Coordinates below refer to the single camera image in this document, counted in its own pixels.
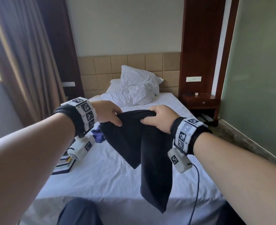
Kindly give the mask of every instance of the black cable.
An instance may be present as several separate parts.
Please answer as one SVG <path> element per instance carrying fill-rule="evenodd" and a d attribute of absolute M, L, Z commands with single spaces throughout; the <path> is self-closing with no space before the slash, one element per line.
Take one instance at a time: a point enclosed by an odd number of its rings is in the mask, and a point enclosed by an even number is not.
<path fill-rule="evenodd" d="M 192 210 L 192 213 L 191 213 L 191 217 L 190 217 L 190 220 L 189 220 L 189 223 L 188 223 L 188 225 L 190 225 L 191 220 L 192 220 L 192 216 L 193 216 L 193 213 L 194 213 L 194 210 L 195 210 L 195 207 L 196 207 L 196 203 L 197 203 L 198 190 L 199 190 L 199 188 L 200 188 L 200 173 L 198 172 L 197 167 L 196 167 L 193 163 L 188 163 L 187 165 L 193 165 L 193 166 L 196 168 L 197 176 L 198 176 L 198 181 L 197 181 L 197 193 L 196 193 L 195 204 L 194 204 L 194 207 L 193 207 L 193 210 Z"/>

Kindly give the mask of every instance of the headboard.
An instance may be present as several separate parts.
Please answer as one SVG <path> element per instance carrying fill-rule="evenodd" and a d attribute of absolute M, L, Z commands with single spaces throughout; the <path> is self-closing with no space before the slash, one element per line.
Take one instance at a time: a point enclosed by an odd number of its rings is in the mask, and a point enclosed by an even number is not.
<path fill-rule="evenodd" d="M 86 98 L 106 92 L 112 79 L 121 76 L 121 66 L 153 72 L 164 79 L 160 92 L 171 92 L 178 97 L 181 52 L 78 57 Z"/>

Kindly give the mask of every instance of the nightstand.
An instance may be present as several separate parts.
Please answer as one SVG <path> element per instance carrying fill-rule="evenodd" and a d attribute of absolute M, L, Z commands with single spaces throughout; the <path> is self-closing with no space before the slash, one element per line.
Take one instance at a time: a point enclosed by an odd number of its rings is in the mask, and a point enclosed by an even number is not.
<path fill-rule="evenodd" d="M 214 119 L 213 122 L 206 124 L 218 125 L 218 113 L 220 107 L 220 99 L 210 93 L 200 93 L 198 96 L 194 94 L 181 94 L 180 101 L 197 116 L 205 113 Z"/>

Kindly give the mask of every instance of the curtain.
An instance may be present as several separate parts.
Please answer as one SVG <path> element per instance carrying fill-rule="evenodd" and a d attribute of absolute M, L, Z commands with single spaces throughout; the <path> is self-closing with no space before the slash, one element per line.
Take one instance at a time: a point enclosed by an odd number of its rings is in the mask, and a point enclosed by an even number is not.
<path fill-rule="evenodd" d="M 36 0 L 0 0 L 0 77 L 24 126 L 66 101 Z"/>

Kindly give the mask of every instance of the dark wood panel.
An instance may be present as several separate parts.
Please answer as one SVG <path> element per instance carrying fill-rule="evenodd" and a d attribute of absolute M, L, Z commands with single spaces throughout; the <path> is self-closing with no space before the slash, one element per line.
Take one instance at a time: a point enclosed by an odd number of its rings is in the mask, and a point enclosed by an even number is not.
<path fill-rule="evenodd" d="M 179 94 L 211 93 L 226 0 L 185 0 Z M 186 82 L 201 76 L 201 82 Z"/>
<path fill-rule="evenodd" d="M 226 32 L 224 50 L 222 53 L 222 61 L 219 70 L 218 82 L 216 87 L 216 94 L 215 96 L 218 98 L 222 97 L 222 89 L 224 87 L 224 81 L 226 76 L 226 70 L 230 55 L 230 49 L 233 39 L 234 27 L 236 22 L 237 10 L 238 10 L 239 0 L 232 0 L 231 8 L 230 8 L 230 15 L 228 21 L 228 27 Z"/>
<path fill-rule="evenodd" d="M 84 90 L 65 0 L 37 0 L 62 82 L 70 97 L 84 97 Z"/>

